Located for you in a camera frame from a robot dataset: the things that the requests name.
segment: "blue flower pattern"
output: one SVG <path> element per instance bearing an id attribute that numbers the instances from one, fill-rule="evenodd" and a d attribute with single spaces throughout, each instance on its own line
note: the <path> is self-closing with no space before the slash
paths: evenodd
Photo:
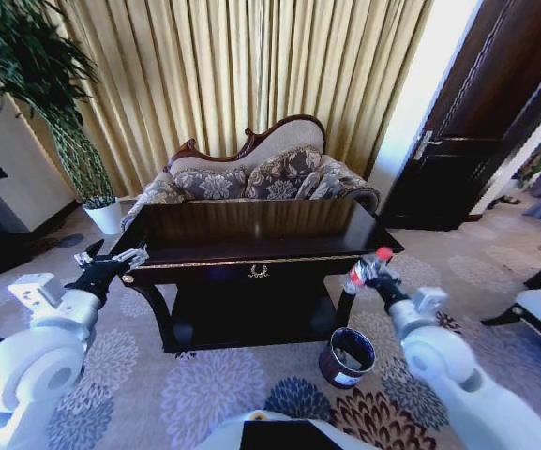
<path id="1" fill-rule="evenodd" d="M 47 432 L 51 450 L 92 450 L 112 421 L 113 397 L 78 413 L 58 409 Z"/>
<path id="2" fill-rule="evenodd" d="M 381 376 L 389 399 L 410 413 L 418 425 L 436 430 L 446 426 L 447 412 L 432 389 L 408 371 L 405 361 L 399 359 L 392 368 Z"/>
<path id="3" fill-rule="evenodd" d="M 303 378 L 286 378 L 272 388 L 265 410 L 296 419 L 319 419 L 330 422 L 330 402 L 311 382 Z"/>

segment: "floral cushion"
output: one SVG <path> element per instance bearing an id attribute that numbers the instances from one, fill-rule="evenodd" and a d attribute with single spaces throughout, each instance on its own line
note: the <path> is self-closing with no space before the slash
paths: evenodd
<path id="1" fill-rule="evenodd" d="M 271 157 L 249 176 L 245 189 L 251 199 L 294 199 L 304 180 L 320 166 L 321 152 L 311 145 Z"/>
<path id="2" fill-rule="evenodd" d="M 176 185 L 195 200 L 238 199 L 243 196 L 245 179 L 243 167 L 221 172 L 184 169 L 174 176 Z"/>
<path id="3" fill-rule="evenodd" d="M 322 165 L 319 173 L 321 181 L 310 196 L 312 200 L 346 197 L 357 190 L 374 190 L 364 178 L 352 172 L 342 162 L 331 160 Z"/>
<path id="4" fill-rule="evenodd" d="M 122 230 L 125 230 L 146 204 L 177 204 L 191 198 L 190 194 L 174 183 L 172 175 L 161 172 L 153 182 L 147 185 L 144 193 L 139 196 L 137 202 L 120 222 L 120 226 Z"/>
<path id="5" fill-rule="evenodd" d="M 306 179 L 301 184 L 301 187 L 297 191 L 295 198 L 308 199 L 311 193 L 314 191 L 314 189 L 318 187 L 319 183 L 320 183 L 320 173 L 318 171 L 312 172 L 306 177 Z"/>

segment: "white wall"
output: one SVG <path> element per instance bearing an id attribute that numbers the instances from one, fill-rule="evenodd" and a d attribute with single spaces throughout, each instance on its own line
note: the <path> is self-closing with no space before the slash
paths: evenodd
<path id="1" fill-rule="evenodd" d="M 435 0 L 369 182 L 382 194 L 381 208 L 403 170 L 416 134 L 428 118 L 481 0 Z"/>
<path id="2" fill-rule="evenodd" d="M 69 204 L 74 195 L 54 168 L 16 105 L 4 99 L 0 112 L 0 166 L 8 178 L 0 180 L 0 199 L 24 226 L 12 233 L 33 231 Z"/>
<path id="3" fill-rule="evenodd" d="M 502 167 L 492 176 L 492 185 L 478 201 L 470 214 L 483 214 L 489 203 L 500 196 L 514 173 L 529 158 L 533 150 L 541 143 L 541 124 L 534 130 L 531 137 L 520 147 L 516 155 L 509 162 L 502 164 Z"/>

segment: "decorative drawer pull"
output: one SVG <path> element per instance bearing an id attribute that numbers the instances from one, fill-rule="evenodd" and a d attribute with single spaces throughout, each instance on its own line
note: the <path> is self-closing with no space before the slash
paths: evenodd
<path id="1" fill-rule="evenodd" d="M 258 264 L 253 264 L 251 266 L 251 273 L 248 275 L 249 278 L 264 278 L 264 277 L 270 277 L 268 275 L 268 266 L 266 264 L 262 264 L 262 272 L 258 272 L 256 270 L 256 266 Z"/>

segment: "potted plant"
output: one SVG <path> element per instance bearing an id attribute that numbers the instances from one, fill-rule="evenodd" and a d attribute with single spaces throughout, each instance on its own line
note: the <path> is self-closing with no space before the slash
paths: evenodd
<path id="1" fill-rule="evenodd" d="M 75 103 L 88 97 L 80 80 L 97 81 L 94 63 L 57 33 L 48 8 L 65 17 L 48 0 L 0 0 L 0 97 L 46 121 L 79 202 L 104 233 L 119 233 L 120 205 Z"/>

